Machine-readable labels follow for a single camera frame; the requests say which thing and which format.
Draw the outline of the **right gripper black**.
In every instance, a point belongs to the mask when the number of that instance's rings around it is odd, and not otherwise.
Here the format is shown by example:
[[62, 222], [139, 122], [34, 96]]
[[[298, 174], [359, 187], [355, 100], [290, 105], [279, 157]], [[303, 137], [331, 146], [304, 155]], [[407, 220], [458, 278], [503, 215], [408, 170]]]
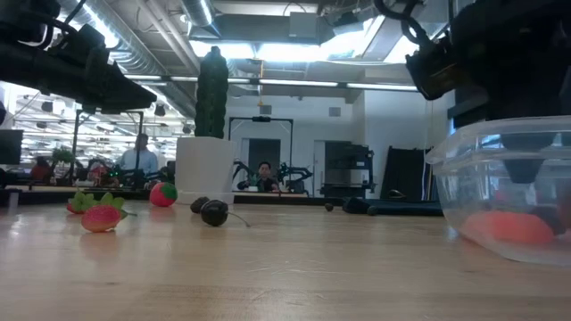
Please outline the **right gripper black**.
[[[571, 115], [571, 0], [475, 0], [451, 24], [459, 66], [488, 96], [488, 120]], [[502, 134], [512, 152], [539, 152], [554, 133]], [[544, 159], [507, 159], [531, 184]]]

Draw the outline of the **clear plastic tupperware container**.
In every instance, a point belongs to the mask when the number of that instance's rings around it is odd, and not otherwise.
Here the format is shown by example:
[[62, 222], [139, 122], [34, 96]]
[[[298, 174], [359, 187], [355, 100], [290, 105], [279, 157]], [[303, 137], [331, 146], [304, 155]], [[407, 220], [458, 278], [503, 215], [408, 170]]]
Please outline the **clear plastic tupperware container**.
[[[539, 152], [512, 152], [502, 134], [554, 133], [552, 145]], [[544, 159], [531, 184], [511, 181], [503, 161]], [[458, 129], [427, 156], [438, 197], [449, 225], [460, 232], [467, 217], [480, 211], [529, 213], [535, 206], [555, 206], [571, 218], [571, 116], [502, 119]], [[515, 261], [571, 266], [571, 229], [550, 243], [525, 245], [475, 241]]]

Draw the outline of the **orange tomato toy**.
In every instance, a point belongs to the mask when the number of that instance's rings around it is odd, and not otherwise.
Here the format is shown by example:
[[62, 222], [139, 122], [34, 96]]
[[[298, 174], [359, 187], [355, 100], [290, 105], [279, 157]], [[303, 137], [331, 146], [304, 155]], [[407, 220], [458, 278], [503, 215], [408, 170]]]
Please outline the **orange tomato toy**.
[[550, 228], [536, 216], [506, 210], [472, 214], [462, 223], [460, 232], [475, 241], [525, 245], [550, 243], [555, 238]]

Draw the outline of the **red toy strawberry with leaves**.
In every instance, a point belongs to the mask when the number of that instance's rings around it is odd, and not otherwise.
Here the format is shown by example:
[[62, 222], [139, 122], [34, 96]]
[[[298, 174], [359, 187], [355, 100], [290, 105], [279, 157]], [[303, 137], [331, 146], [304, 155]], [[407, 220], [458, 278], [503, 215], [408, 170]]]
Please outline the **red toy strawberry with leaves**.
[[98, 204], [92, 193], [76, 192], [73, 198], [68, 200], [67, 210], [73, 214], [84, 214], [87, 210]]

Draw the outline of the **pink toy strawberry with leaves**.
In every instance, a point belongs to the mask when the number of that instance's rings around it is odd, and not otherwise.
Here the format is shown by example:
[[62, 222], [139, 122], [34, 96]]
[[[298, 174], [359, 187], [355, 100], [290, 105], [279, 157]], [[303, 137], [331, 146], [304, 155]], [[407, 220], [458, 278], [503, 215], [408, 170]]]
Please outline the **pink toy strawberry with leaves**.
[[81, 219], [81, 225], [91, 233], [113, 230], [124, 218], [133, 213], [123, 209], [125, 199], [106, 193], [95, 205], [88, 208]]

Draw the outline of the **person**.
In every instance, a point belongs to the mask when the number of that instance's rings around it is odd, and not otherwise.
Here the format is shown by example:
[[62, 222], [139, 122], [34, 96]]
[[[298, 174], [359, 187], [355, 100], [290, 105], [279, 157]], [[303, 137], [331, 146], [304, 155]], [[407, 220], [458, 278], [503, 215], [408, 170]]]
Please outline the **person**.
[[30, 176], [34, 181], [48, 182], [52, 169], [48, 161], [43, 156], [37, 156], [36, 164], [30, 171]]
[[123, 170], [141, 169], [145, 174], [158, 170], [157, 155], [147, 148], [148, 135], [141, 133], [137, 136], [135, 146], [126, 150], [117, 161]]
[[267, 161], [263, 161], [259, 164], [258, 177], [255, 186], [259, 192], [276, 193], [279, 191], [277, 182], [271, 176], [271, 165]]

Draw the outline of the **green potted plant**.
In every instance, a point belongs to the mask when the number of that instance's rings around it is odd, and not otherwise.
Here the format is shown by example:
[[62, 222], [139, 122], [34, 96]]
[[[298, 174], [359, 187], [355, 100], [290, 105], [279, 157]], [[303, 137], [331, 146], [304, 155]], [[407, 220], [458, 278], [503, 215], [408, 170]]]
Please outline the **green potted plant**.
[[72, 164], [75, 160], [75, 156], [71, 150], [60, 147], [53, 149], [51, 159], [54, 165], [57, 165], [58, 163]]

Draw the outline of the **tall dark green cactus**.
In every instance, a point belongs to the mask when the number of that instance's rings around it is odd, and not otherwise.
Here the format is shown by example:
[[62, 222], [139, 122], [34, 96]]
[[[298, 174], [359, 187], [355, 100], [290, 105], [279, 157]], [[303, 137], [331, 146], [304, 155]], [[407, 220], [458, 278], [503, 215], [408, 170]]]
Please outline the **tall dark green cactus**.
[[213, 46], [200, 65], [196, 88], [195, 136], [224, 138], [228, 74], [227, 60], [220, 49]]

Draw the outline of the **round red toy strawberry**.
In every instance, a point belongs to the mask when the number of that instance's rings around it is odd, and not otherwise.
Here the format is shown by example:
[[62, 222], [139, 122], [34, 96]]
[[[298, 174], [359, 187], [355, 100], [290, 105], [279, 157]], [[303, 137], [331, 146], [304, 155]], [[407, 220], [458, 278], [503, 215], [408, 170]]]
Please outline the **round red toy strawberry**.
[[150, 203], [157, 207], [169, 207], [176, 202], [178, 190], [168, 182], [160, 182], [153, 186], [150, 192]]

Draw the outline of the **background wooden table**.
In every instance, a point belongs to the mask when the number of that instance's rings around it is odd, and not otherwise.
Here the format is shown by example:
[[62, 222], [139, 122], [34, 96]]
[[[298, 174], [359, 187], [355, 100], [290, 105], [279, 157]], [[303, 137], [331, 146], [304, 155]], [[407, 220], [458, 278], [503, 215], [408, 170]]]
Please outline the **background wooden table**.
[[22, 203], [56, 203], [66, 202], [76, 192], [84, 194], [92, 193], [96, 200], [100, 200], [105, 193], [111, 193], [114, 197], [123, 197], [126, 200], [147, 201], [150, 196], [148, 190], [128, 189], [105, 189], [75, 186], [50, 186], [50, 185], [8, 185], [0, 189], [0, 199], [5, 199], [10, 193], [18, 193]]
[[343, 198], [315, 198], [306, 193], [233, 192], [234, 204], [323, 206], [326, 203], [342, 206]]

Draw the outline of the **white plastic pot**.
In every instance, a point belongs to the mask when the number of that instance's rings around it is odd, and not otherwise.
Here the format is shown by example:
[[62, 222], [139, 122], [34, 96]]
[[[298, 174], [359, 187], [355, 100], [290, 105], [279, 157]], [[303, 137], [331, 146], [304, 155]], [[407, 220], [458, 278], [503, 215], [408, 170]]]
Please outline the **white plastic pot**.
[[209, 136], [177, 140], [175, 186], [178, 204], [191, 205], [200, 197], [234, 203], [232, 191], [236, 144]]

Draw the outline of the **black standing panel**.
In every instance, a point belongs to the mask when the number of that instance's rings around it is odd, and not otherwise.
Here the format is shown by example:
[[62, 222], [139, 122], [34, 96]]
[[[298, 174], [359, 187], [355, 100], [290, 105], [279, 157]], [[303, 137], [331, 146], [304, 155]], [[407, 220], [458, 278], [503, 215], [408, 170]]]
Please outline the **black standing panel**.
[[431, 201], [434, 180], [425, 157], [429, 150], [389, 147], [381, 184], [381, 199]]

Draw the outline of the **black equipment cart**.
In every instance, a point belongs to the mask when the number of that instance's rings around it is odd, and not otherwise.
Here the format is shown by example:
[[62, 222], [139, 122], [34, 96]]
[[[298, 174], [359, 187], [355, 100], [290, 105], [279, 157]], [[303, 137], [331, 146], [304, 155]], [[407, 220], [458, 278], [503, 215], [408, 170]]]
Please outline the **black equipment cart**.
[[325, 171], [320, 192], [326, 198], [364, 199], [375, 192], [374, 152], [367, 145], [325, 142]]

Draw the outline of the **long ceiling light strip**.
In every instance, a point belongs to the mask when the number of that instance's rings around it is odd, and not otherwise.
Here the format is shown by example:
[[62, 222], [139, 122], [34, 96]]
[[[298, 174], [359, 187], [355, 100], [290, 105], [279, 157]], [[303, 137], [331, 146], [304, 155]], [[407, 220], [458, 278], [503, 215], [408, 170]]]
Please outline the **long ceiling light strip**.
[[[167, 83], [167, 82], [188, 82], [197, 83], [199, 78], [194, 76], [167, 76], [167, 75], [136, 75], [125, 74], [125, 77], [134, 81], [143, 81], [149, 83]], [[335, 82], [335, 81], [316, 81], [316, 80], [289, 80], [289, 79], [273, 79], [273, 78], [229, 78], [230, 85], [253, 85], [253, 86], [299, 86], [299, 87], [319, 87], [319, 88], [335, 88], [335, 89], [354, 89], [354, 90], [374, 90], [374, 91], [398, 91], [398, 92], [417, 92], [415, 86], [399, 85], [399, 84], [383, 84], [383, 83], [351, 83], [351, 82]]]

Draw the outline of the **black rig frame with bar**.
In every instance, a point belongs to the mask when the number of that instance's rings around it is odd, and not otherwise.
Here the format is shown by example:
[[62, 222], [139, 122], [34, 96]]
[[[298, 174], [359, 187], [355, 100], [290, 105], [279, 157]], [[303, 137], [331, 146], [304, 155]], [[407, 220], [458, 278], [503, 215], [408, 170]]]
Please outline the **black rig frame with bar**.
[[132, 191], [136, 191], [137, 189], [141, 188], [144, 184], [144, 176], [145, 173], [142, 169], [139, 168], [140, 162], [140, 151], [142, 149], [140, 142], [141, 138], [140, 135], [143, 133], [143, 124], [144, 124], [144, 114], [141, 111], [121, 111], [119, 109], [93, 109], [93, 110], [76, 110], [76, 116], [74, 121], [74, 131], [73, 131], [73, 139], [72, 139], [72, 149], [71, 153], [73, 156], [73, 162], [70, 165], [70, 175], [69, 175], [69, 183], [72, 183], [72, 175], [74, 174], [75, 166], [77, 163], [77, 144], [79, 138], [79, 127], [84, 124], [90, 115], [95, 115], [97, 113], [101, 113], [104, 115], [121, 115], [121, 113], [128, 114], [131, 116], [132, 114], [136, 114], [139, 116], [139, 121], [134, 121], [135, 125], [138, 125], [138, 132], [135, 136], [135, 142], [133, 144], [134, 149], [136, 150], [136, 164], [133, 169], [125, 170], [126, 174], [130, 174], [130, 189]]

